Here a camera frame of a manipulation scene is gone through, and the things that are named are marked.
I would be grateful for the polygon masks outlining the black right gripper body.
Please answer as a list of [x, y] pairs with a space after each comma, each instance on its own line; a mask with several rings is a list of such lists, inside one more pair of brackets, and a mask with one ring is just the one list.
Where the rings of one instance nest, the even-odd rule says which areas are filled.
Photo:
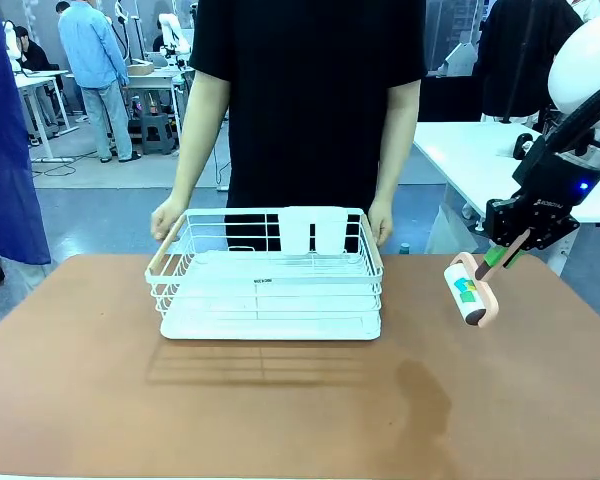
[[536, 211], [555, 220], [568, 216], [598, 184], [598, 171], [563, 158], [545, 142], [534, 142], [513, 179], [520, 186], [512, 196], [514, 218], [535, 225]]

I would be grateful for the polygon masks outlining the pink lint roller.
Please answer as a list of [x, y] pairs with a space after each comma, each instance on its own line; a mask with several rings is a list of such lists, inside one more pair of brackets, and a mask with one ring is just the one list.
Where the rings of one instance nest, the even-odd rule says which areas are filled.
[[507, 246], [492, 246], [481, 261], [461, 252], [444, 270], [444, 280], [467, 325], [483, 328], [496, 318], [499, 303], [489, 281], [515, 261], [530, 234], [527, 229]]

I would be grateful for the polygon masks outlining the white wire dish rack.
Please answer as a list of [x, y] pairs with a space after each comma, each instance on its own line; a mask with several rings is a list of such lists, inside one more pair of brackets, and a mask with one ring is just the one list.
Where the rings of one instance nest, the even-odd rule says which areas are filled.
[[[158, 274], [174, 255], [208, 251], [281, 251], [278, 213], [283, 208], [188, 209], [175, 222], [145, 273]], [[362, 254], [383, 270], [367, 218], [359, 209], [347, 209], [345, 251]]]

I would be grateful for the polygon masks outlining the person's left forearm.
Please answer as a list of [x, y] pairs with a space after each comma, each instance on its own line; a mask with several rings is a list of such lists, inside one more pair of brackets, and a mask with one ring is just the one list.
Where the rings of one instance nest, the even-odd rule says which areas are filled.
[[379, 171], [374, 201], [389, 205], [415, 138], [419, 115], [420, 81], [392, 87], [381, 140]]

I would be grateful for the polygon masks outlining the person's right forearm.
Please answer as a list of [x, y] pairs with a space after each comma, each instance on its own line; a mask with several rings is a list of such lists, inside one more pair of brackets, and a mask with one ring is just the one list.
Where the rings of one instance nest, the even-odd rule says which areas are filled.
[[230, 83], [196, 71], [181, 128], [179, 160], [171, 199], [189, 205], [228, 109]]

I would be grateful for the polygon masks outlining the person's left hand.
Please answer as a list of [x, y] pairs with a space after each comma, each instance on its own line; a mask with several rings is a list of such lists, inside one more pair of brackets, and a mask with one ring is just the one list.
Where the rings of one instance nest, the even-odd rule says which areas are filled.
[[393, 231], [391, 202], [386, 199], [375, 199], [369, 208], [368, 220], [376, 245], [383, 246]]

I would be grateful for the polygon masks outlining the person's right hand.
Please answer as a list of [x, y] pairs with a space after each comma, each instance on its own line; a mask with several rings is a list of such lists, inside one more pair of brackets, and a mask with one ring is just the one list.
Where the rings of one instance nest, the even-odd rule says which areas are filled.
[[152, 237], [156, 241], [163, 241], [187, 207], [187, 199], [170, 195], [151, 215], [150, 232]]

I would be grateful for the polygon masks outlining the white bag under table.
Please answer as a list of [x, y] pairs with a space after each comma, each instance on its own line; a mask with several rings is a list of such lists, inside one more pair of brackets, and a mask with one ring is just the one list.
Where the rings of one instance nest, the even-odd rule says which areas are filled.
[[461, 217], [445, 202], [441, 202], [434, 219], [424, 252], [451, 255], [474, 253], [479, 249], [476, 237]]

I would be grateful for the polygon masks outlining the white house-shaped box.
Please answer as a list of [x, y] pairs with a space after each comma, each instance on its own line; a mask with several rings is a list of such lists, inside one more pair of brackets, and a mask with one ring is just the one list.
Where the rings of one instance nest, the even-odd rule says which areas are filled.
[[477, 61], [477, 50], [472, 43], [459, 43], [437, 69], [439, 77], [471, 76]]

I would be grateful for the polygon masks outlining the white drip tray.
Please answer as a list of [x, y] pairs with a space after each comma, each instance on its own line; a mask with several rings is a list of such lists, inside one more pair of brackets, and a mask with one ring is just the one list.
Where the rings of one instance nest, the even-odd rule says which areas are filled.
[[213, 250], [146, 280], [168, 339], [364, 341], [380, 335], [382, 275], [362, 254]]

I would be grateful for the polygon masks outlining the grey plastic stool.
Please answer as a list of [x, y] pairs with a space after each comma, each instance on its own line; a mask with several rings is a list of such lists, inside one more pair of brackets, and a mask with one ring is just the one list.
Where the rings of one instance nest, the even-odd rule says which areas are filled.
[[166, 114], [142, 115], [140, 126], [142, 149], [145, 155], [168, 155], [173, 151], [175, 139]]

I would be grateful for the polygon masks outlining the white desk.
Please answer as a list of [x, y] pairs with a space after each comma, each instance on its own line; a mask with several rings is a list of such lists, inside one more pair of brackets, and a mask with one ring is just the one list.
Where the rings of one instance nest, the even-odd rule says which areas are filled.
[[54, 93], [58, 99], [63, 121], [63, 129], [59, 130], [58, 135], [63, 136], [77, 130], [77, 126], [70, 125], [68, 115], [66, 113], [66, 109], [62, 100], [62, 95], [56, 80], [57, 75], [66, 73], [67, 70], [41, 71], [31, 73], [27, 73], [25, 70], [21, 70], [20, 72], [15, 73], [16, 86], [18, 88], [19, 93], [24, 98], [27, 98], [29, 100], [31, 113], [33, 114], [32, 125], [34, 127], [36, 135], [42, 141], [42, 146], [45, 152], [45, 154], [42, 157], [33, 157], [31, 159], [33, 163], [65, 165], [74, 161], [73, 157], [57, 157], [52, 152], [51, 145], [49, 143], [49, 136], [46, 132], [46, 123], [42, 118], [41, 106], [36, 94], [38, 87], [44, 87], [45, 85], [51, 83], [53, 86]]
[[192, 74], [191, 69], [163, 67], [147, 76], [129, 76], [129, 84], [118, 90], [127, 112], [127, 129], [131, 139], [139, 140], [142, 147], [140, 117], [164, 113], [169, 118], [175, 139], [175, 147], [170, 154], [176, 153]]

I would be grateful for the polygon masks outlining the person in light blue shirt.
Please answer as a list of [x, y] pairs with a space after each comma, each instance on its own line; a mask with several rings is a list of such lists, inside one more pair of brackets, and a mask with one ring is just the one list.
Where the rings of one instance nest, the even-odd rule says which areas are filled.
[[121, 92], [129, 84], [128, 70], [106, 16], [93, 6], [92, 0], [71, 0], [60, 14], [58, 30], [94, 128], [100, 161], [138, 160], [140, 155], [132, 146]]

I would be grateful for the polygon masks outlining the seated person in black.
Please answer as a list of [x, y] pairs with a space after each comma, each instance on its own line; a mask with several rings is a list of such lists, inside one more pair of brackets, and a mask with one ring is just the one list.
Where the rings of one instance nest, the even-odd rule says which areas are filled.
[[51, 71], [50, 64], [44, 50], [33, 40], [30, 39], [26, 28], [16, 26], [15, 29], [17, 45], [20, 50], [18, 63], [23, 69], [34, 72]]

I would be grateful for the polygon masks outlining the person in blue garment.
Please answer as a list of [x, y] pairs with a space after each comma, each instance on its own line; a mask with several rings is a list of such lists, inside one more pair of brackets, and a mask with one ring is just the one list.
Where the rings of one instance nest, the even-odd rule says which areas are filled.
[[0, 258], [10, 261], [32, 292], [51, 269], [33, 182], [27, 130], [0, 19]]

